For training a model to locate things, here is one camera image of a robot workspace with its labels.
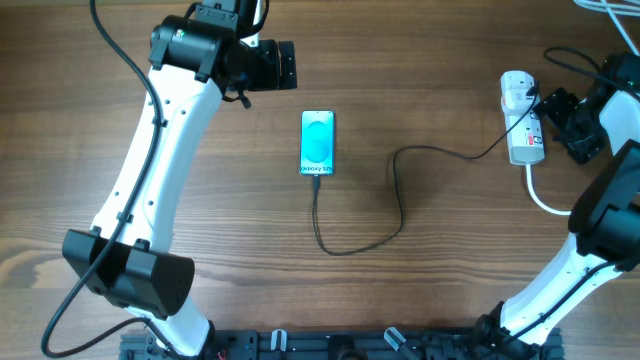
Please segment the white power strip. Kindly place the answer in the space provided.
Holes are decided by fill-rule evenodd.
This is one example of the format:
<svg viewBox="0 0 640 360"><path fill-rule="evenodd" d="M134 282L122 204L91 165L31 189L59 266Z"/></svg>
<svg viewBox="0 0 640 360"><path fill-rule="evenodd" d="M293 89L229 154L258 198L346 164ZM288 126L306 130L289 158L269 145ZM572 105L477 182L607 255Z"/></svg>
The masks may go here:
<svg viewBox="0 0 640 360"><path fill-rule="evenodd" d="M539 83L530 74L519 70L507 71L500 78L501 97L506 90L532 86L537 89L534 104L521 115L503 113L509 161L512 165L533 165L545 157L541 122L533 111L540 102Z"/></svg>

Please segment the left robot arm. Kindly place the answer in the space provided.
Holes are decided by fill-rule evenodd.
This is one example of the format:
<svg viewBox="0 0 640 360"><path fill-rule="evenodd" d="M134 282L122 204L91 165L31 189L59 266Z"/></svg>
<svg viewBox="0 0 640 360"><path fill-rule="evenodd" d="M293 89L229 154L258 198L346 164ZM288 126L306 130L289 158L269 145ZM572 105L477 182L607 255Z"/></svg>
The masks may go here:
<svg viewBox="0 0 640 360"><path fill-rule="evenodd" d="M170 251L177 205L201 137L220 105L297 85L289 41L259 34L266 1L201 1L150 37L146 104L114 188L88 231L62 253L88 289L144 324L173 359L217 359L215 328L190 298L195 265Z"/></svg>

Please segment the white charger plug adapter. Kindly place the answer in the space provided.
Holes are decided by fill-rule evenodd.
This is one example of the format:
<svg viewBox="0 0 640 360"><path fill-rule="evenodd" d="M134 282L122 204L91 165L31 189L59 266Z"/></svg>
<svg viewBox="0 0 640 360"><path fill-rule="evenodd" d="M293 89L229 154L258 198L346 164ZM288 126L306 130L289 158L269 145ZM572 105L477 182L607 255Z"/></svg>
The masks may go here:
<svg viewBox="0 0 640 360"><path fill-rule="evenodd" d="M501 97L503 113L505 115L521 115L535 103L536 95L537 89L535 86L506 90Z"/></svg>

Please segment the blue screen smartphone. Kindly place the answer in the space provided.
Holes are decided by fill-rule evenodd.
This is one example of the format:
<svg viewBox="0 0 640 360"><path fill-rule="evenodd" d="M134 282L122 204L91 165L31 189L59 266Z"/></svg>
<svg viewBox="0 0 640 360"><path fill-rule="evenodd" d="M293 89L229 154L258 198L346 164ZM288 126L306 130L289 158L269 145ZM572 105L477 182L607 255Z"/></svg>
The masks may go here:
<svg viewBox="0 0 640 360"><path fill-rule="evenodd" d="M301 114L299 173L329 176L335 168L335 113L306 110Z"/></svg>

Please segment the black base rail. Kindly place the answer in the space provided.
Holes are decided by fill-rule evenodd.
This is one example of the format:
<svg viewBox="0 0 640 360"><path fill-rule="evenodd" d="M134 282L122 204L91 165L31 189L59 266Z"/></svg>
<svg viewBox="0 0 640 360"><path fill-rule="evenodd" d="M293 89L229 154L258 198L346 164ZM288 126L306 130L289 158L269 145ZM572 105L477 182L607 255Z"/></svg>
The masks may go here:
<svg viewBox="0 0 640 360"><path fill-rule="evenodd" d="M420 360L469 359L467 328L408 331L403 334L407 347ZM403 359L383 339L380 331L298 332L274 340L268 332L255 330L216 331L212 359L225 360L338 360L346 350L359 351L372 360ZM121 337L120 360L168 360L170 354L150 333L130 333Z"/></svg>

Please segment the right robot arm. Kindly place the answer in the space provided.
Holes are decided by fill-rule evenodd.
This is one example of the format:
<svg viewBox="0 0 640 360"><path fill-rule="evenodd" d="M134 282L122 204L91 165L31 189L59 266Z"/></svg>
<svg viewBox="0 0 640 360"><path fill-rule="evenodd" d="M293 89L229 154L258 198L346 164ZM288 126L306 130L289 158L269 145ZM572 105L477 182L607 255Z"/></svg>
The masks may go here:
<svg viewBox="0 0 640 360"><path fill-rule="evenodd" d="M639 264L639 57L610 55L590 76L585 102L600 105L613 157L575 203L557 255L524 290L479 318L469 342L473 359L543 358L556 324Z"/></svg>

